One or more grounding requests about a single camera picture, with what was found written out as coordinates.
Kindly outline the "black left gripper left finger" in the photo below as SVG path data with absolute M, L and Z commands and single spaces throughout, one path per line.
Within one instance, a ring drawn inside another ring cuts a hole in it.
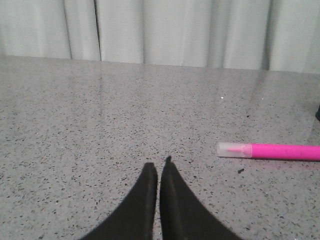
M 151 162 L 143 169 L 130 192 L 101 224 L 83 240 L 151 240 L 157 199 L 158 174 Z

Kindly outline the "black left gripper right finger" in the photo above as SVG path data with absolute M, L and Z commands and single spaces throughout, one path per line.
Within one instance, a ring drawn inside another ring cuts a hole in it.
M 198 200 L 168 156 L 161 175 L 159 210 L 164 240 L 239 240 Z

